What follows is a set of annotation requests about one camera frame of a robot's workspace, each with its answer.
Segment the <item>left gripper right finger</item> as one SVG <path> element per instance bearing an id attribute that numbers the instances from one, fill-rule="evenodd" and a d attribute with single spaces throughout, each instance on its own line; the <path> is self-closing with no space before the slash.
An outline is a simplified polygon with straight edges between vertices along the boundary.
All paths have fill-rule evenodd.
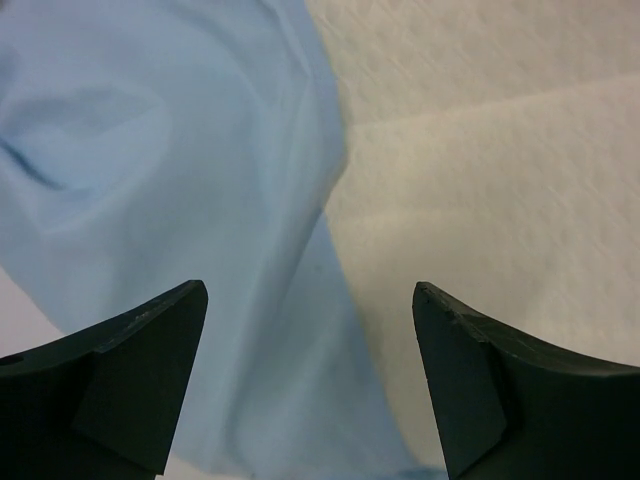
<path id="1" fill-rule="evenodd" d="M 639 370 L 488 317 L 427 282 L 412 312 L 452 479 L 635 479 Z"/>

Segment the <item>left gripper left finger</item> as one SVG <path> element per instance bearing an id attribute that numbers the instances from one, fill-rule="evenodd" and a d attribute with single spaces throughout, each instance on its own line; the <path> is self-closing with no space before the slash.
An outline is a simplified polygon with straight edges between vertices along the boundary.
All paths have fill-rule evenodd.
<path id="1" fill-rule="evenodd" d="M 154 479 L 165 471 L 208 294 L 187 281 L 1 360 L 4 479 Z"/>

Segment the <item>cream pillow with yellow edge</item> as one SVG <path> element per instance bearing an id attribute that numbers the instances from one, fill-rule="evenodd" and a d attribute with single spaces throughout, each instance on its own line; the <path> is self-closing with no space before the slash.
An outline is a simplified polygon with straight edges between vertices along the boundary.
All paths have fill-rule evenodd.
<path id="1" fill-rule="evenodd" d="M 326 207 L 399 429 L 444 463 L 411 314 L 431 282 L 639 361 L 639 5 L 312 1 L 347 165 Z"/>

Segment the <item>light blue pillowcase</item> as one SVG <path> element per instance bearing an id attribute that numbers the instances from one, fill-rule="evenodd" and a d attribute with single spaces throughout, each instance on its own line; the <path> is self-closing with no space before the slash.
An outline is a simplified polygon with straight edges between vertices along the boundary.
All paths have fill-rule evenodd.
<path id="1" fill-rule="evenodd" d="M 205 283 L 173 449 L 206 473 L 426 475 L 323 215 L 343 165 L 301 1 L 2 4 L 2 268 L 67 333 Z"/>

